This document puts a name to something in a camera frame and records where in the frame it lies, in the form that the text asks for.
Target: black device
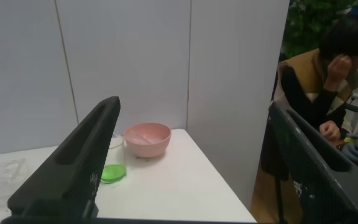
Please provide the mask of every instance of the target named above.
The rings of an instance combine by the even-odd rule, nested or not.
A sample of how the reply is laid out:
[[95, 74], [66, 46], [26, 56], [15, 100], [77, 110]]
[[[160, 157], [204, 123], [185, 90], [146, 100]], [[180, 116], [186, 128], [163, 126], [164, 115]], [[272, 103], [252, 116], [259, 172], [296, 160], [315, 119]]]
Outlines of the black device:
[[100, 102], [9, 198], [12, 215], [95, 213], [94, 199], [119, 111], [116, 96]]

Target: hand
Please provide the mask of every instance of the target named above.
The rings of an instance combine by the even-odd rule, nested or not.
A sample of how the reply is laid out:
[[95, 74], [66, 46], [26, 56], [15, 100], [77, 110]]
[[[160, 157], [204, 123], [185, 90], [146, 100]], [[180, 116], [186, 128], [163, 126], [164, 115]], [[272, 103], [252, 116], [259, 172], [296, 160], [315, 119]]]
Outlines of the hand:
[[344, 54], [338, 55], [328, 65], [327, 82], [340, 84], [352, 68], [352, 59]]
[[341, 138], [341, 132], [339, 131], [339, 127], [336, 126], [336, 123], [334, 121], [327, 121], [320, 125], [320, 133], [328, 141], [337, 141]]

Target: dark hair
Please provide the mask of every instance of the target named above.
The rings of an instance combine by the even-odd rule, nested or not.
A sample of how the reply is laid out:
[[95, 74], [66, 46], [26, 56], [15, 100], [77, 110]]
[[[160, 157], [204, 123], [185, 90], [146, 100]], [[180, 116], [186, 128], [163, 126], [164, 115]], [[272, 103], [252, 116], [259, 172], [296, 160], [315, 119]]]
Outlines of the dark hair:
[[358, 14], [348, 14], [337, 21], [321, 39], [322, 58], [333, 59], [337, 54], [358, 56]]

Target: wall seam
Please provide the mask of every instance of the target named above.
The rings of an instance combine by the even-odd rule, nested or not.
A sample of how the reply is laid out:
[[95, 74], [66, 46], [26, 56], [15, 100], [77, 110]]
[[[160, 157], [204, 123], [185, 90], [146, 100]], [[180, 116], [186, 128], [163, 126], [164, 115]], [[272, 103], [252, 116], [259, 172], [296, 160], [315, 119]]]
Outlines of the wall seam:
[[61, 39], [62, 39], [63, 52], [64, 52], [64, 54], [65, 54], [65, 61], [66, 61], [66, 68], [67, 68], [68, 80], [69, 80], [69, 82], [70, 82], [71, 95], [72, 95], [72, 97], [73, 97], [73, 102], [74, 102], [75, 117], [76, 117], [76, 120], [77, 120], [77, 124], [79, 124], [79, 123], [80, 123], [80, 120], [78, 119], [77, 105], [76, 105], [76, 103], [75, 103], [73, 84], [72, 84], [72, 81], [71, 81], [70, 68], [69, 68], [69, 66], [68, 66], [67, 53], [66, 53], [66, 45], [65, 45], [65, 40], [64, 40], [64, 38], [63, 38], [62, 25], [61, 25], [61, 23], [60, 23], [59, 10], [58, 10], [58, 8], [57, 8], [57, 2], [56, 2], [56, 0], [53, 0], [53, 1], [55, 2], [57, 22], [59, 23], [60, 37], [61, 37]]
[[187, 110], [186, 110], [186, 131], [189, 125], [189, 98], [190, 98], [190, 55], [191, 55], [191, 11], [193, 8], [193, 0], [190, 0], [190, 21], [189, 21], [189, 59], [187, 64]]

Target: white wall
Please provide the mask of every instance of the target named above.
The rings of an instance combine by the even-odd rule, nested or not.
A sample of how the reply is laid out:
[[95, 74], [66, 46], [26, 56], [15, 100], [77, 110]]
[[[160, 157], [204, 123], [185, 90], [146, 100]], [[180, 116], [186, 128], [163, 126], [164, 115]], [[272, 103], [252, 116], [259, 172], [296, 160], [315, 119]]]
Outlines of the white wall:
[[0, 0], [0, 153], [60, 144], [76, 115], [53, 0]]
[[59, 0], [58, 10], [80, 120], [117, 95], [116, 132], [186, 127], [190, 0]]
[[193, 0], [188, 132], [249, 208], [289, 0]]

